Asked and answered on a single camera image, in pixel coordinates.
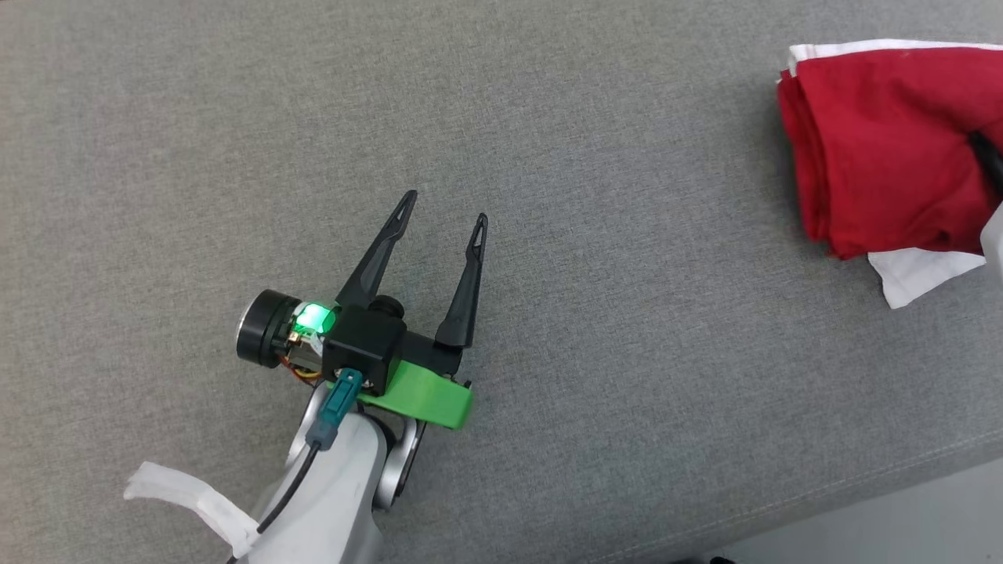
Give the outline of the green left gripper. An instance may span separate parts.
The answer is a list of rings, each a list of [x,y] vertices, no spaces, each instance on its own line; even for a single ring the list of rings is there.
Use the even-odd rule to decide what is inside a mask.
[[[368,307],[375,299],[393,249],[404,235],[417,202],[408,190],[336,296],[341,308]],[[458,431],[473,406],[469,381],[456,381],[463,349],[473,346],[479,311],[488,217],[480,213],[465,248],[465,266],[436,341],[409,331],[383,394],[362,390],[358,400],[390,413]]]

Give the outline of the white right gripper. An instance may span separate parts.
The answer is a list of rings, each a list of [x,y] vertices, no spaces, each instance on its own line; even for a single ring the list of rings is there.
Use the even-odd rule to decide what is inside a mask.
[[[970,132],[968,143],[978,164],[983,189],[1003,197],[1003,151],[979,131]],[[982,228],[980,243],[986,267],[996,280],[1003,280],[1003,202]]]

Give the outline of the red and white jersey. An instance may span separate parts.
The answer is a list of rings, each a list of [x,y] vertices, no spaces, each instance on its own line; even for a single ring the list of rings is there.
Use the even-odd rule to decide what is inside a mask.
[[[866,257],[889,307],[986,266],[980,233],[1003,197],[968,134],[1003,151],[1003,44],[793,44],[777,99],[807,237]]]

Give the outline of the black cylindrical left gripper motor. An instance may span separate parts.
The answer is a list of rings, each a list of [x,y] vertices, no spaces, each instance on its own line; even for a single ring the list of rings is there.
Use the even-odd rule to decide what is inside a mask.
[[[261,367],[285,367],[311,388],[322,382],[326,334],[336,311],[273,290],[264,290],[248,304],[237,324],[237,356]]]

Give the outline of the white tape strip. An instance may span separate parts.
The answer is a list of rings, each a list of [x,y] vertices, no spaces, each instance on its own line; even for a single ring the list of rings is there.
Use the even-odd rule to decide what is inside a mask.
[[[153,499],[194,512],[241,559],[260,538],[259,523],[203,479],[144,461],[126,483],[123,499]]]

